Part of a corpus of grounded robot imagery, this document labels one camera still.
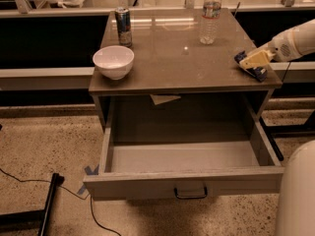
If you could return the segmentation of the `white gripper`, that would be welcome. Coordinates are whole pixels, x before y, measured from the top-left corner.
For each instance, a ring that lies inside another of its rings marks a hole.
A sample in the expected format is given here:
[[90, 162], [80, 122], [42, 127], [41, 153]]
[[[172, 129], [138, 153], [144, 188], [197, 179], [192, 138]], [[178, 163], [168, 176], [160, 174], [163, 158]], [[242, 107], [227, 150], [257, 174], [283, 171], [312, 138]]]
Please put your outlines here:
[[300, 53], [295, 46], [293, 34], [282, 32], [262, 45], [262, 48], [251, 50], [247, 54], [239, 54], [238, 64], [242, 69], [250, 69], [268, 65], [272, 59], [287, 62], [299, 57]]

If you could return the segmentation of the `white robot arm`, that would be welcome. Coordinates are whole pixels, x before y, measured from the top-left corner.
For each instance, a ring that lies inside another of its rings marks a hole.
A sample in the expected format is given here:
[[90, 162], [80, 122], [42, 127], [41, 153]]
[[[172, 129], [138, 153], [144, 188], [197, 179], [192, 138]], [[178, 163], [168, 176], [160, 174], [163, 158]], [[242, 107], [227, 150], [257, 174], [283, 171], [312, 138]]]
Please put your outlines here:
[[[282, 31], [269, 42], [234, 56], [238, 66], [259, 81], [272, 60], [292, 61], [315, 52], [315, 20]], [[284, 169], [275, 236], [315, 236], [315, 141], [300, 146]]]

